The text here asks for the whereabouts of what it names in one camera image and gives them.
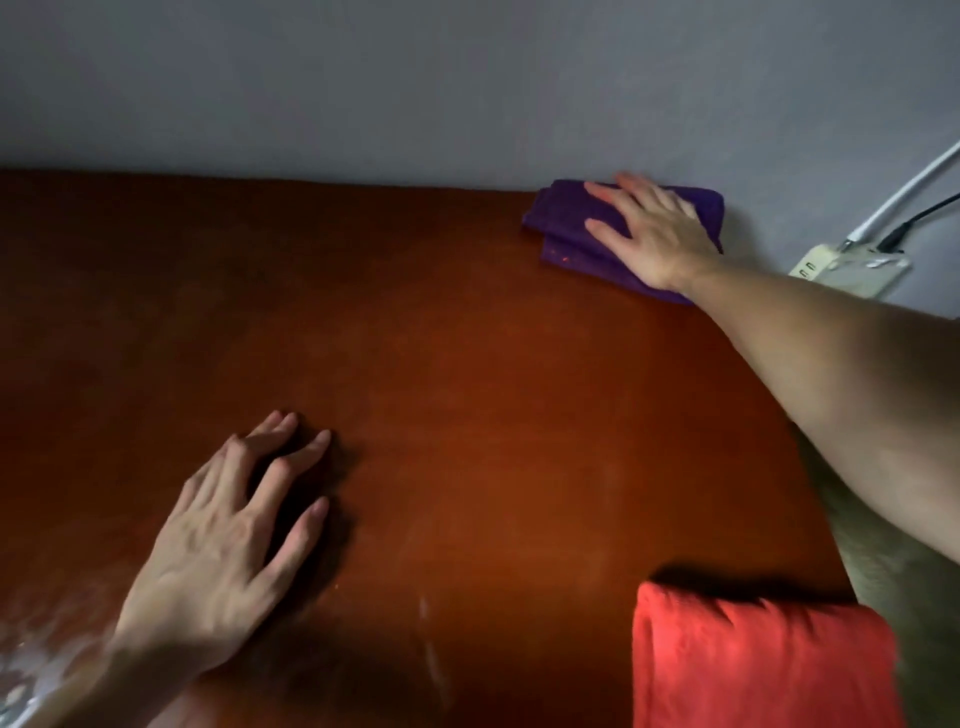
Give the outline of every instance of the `red cloth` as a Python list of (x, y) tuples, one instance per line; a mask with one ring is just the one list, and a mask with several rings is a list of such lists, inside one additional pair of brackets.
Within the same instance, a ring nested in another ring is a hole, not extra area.
[(736, 604), (643, 584), (634, 728), (901, 728), (896, 657), (867, 607)]

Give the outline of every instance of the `gray wall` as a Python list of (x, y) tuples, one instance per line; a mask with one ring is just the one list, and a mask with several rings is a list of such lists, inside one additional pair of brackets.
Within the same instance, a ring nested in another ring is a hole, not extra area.
[[(956, 0), (5, 0), (0, 164), (713, 186), (785, 270), (960, 137)], [(960, 190), (957, 164), (910, 203)], [(960, 210), (889, 297), (960, 316)]]

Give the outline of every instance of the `wall socket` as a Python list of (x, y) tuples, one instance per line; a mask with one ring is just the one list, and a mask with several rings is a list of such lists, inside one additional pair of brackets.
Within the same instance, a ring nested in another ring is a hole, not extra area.
[(804, 255), (790, 275), (862, 299), (874, 299), (911, 265), (910, 258), (903, 253), (877, 253), (866, 246), (840, 253), (830, 245), (818, 245)]

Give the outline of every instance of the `hand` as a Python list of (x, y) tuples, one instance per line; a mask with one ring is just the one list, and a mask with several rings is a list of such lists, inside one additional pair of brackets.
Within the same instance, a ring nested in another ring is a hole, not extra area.
[(632, 238), (600, 220), (588, 219), (586, 226), (640, 280), (651, 288), (683, 293), (695, 272), (720, 261), (693, 205), (642, 177), (621, 172), (616, 183), (619, 189), (595, 182), (585, 187), (616, 207)]
[(247, 502), (258, 459), (282, 446), (297, 417), (272, 413), (247, 437), (236, 435), (184, 484), (133, 582), (109, 651), (177, 655), (196, 674), (229, 659), (273, 610), (317, 543), (326, 498), (297, 520), (264, 566), (276, 513), (301, 473), (316, 465), (329, 430), (274, 460)]

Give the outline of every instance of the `wooden table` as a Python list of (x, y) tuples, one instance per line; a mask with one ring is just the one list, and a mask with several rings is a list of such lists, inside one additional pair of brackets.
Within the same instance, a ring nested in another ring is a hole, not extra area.
[(0, 174), (0, 641), (35, 689), (275, 407), (336, 430), (301, 488), (339, 507), (285, 614), (158, 725), (627, 726), (652, 574), (849, 598), (723, 334), (540, 264), (532, 199)]

